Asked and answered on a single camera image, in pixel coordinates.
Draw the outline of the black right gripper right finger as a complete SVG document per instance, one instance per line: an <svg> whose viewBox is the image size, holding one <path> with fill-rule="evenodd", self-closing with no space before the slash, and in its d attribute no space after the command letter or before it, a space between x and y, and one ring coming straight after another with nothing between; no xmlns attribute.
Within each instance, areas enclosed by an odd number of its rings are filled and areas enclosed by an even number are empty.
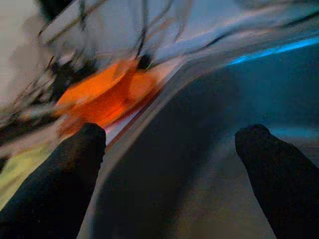
<svg viewBox="0 0 319 239"><path fill-rule="evenodd" d="M319 237L319 169L262 124L235 133L235 149L278 239Z"/></svg>

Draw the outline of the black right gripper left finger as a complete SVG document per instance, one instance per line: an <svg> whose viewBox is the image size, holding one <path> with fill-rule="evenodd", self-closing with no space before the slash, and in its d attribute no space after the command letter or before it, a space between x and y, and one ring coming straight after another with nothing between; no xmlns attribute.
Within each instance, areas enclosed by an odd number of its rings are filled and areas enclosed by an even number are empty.
<svg viewBox="0 0 319 239"><path fill-rule="evenodd" d="M0 212L2 239L75 239L89 206L106 133L86 123L23 181Z"/></svg>

